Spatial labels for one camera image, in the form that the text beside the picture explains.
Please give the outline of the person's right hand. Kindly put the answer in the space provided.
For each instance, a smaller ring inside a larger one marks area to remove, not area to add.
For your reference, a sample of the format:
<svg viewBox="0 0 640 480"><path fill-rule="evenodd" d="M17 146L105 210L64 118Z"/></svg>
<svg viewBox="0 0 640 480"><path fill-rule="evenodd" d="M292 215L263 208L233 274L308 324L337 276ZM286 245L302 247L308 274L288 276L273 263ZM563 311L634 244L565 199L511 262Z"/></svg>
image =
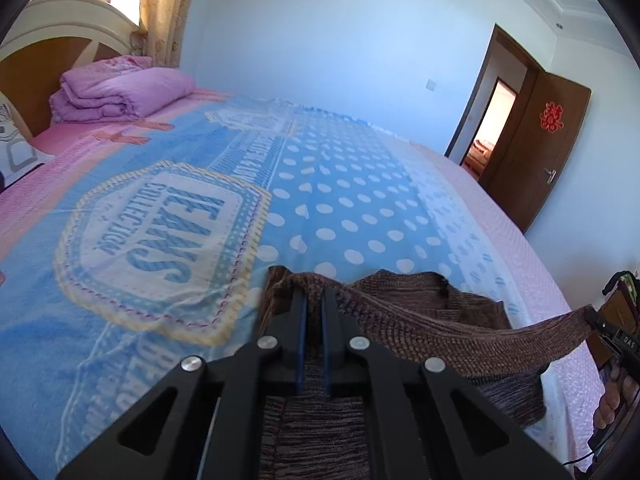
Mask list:
<svg viewBox="0 0 640 480"><path fill-rule="evenodd" d="M639 385L626 373L626 370L614 364L605 384L605 392L600 397L598 407L593 414L594 428L601 430L612 425L620 404L633 404L638 391Z"/></svg>

